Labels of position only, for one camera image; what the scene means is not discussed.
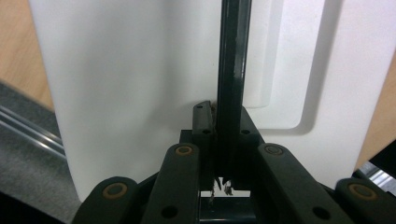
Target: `screw hole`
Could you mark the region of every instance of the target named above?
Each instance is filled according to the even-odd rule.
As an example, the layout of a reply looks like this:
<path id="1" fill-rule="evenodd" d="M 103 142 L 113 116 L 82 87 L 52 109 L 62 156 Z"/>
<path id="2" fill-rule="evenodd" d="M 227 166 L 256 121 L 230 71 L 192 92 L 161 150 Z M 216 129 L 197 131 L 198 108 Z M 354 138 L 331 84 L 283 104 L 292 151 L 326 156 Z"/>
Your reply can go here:
<path id="1" fill-rule="evenodd" d="M 249 130 L 242 130 L 241 133 L 242 134 L 250 134 L 250 131 Z"/>
<path id="2" fill-rule="evenodd" d="M 317 216 L 321 219 L 324 219 L 324 220 L 330 219 L 330 213 L 322 207 L 314 207 L 312 209 L 312 211 L 314 212 L 315 216 Z"/>
<path id="3" fill-rule="evenodd" d="M 177 216 L 177 208 L 170 205 L 166 206 L 162 211 L 161 215 L 163 215 L 164 218 L 172 218 Z"/>

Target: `black plastic bracket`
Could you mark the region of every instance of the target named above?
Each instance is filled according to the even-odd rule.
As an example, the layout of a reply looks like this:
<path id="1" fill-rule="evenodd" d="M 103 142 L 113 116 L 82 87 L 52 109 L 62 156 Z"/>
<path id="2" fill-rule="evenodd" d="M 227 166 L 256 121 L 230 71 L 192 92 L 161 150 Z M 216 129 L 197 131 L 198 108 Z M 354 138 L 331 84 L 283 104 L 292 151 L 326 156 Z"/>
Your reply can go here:
<path id="1" fill-rule="evenodd" d="M 193 144 L 168 149 L 141 223 L 199 221 L 200 150 Z"/>
<path id="2" fill-rule="evenodd" d="M 396 200 L 371 181 L 342 179 L 335 196 L 356 223 L 396 223 Z"/>
<path id="3" fill-rule="evenodd" d="M 353 223 L 285 147 L 260 145 L 255 164 L 257 179 L 252 200 L 256 201 L 257 213 L 264 215 L 258 218 L 276 223 Z M 265 198 L 261 191 L 266 191 Z M 270 207 L 276 212 L 269 214 Z"/>
<path id="4" fill-rule="evenodd" d="M 213 168 L 213 149 L 215 130 L 213 127 L 210 101 L 195 105 L 192 113 L 192 143 L 200 149 L 201 186 L 200 190 L 212 190 L 215 173 Z"/>
<path id="5" fill-rule="evenodd" d="M 93 189 L 78 209 L 73 223 L 137 223 L 139 204 L 136 182 L 125 177 L 111 177 Z"/>

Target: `black mechanical clamp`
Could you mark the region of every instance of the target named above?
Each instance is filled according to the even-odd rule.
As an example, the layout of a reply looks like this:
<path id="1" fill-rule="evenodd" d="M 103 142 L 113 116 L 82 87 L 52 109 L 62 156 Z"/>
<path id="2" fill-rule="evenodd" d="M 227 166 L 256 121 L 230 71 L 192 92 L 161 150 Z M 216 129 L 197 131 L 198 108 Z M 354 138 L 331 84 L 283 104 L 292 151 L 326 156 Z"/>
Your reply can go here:
<path id="1" fill-rule="evenodd" d="M 181 131 L 158 174 L 139 184 L 104 180 L 73 223 L 396 223 L 395 199 L 370 181 L 343 179 L 332 190 L 285 147 L 264 142 L 242 107 L 250 7 L 222 1 L 216 111 L 208 101 L 196 105 L 192 130 Z M 215 199 L 208 208 L 200 192 L 220 176 L 250 199 Z"/>

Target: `metal profile rail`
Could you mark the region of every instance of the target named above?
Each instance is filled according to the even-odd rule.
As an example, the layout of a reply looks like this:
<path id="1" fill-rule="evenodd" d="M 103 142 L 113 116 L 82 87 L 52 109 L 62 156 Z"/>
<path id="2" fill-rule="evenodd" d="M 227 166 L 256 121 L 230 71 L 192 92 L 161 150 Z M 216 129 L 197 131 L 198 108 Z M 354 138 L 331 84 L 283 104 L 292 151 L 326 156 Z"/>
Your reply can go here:
<path id="1" fill-rule="evenodd" d="M 217 175 L 230 175 L 240 130 L 251 0 L 223 0 L 221 7 Z"/>
<path id="2" fill-rule="evenodd" d="M 62 140 L 53 133 L 35 125 L 33 122 L 19 116 L 0 105 L 0 125 L 18 134 L 38 147 L 66 159 Z"/>

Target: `gray surface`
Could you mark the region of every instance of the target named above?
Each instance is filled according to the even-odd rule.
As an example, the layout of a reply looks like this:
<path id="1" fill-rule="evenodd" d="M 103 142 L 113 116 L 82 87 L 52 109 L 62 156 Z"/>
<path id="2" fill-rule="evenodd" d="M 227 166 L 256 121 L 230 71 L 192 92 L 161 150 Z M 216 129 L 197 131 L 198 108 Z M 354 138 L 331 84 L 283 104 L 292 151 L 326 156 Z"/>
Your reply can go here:
<path id="1" fill-rule="evenodd" d="M 0 83 L 0 105 L 59 136 L 55 115 Z M 69 223 L 80 205 L 65 159 L 0 126 L 0 191 Z"/>

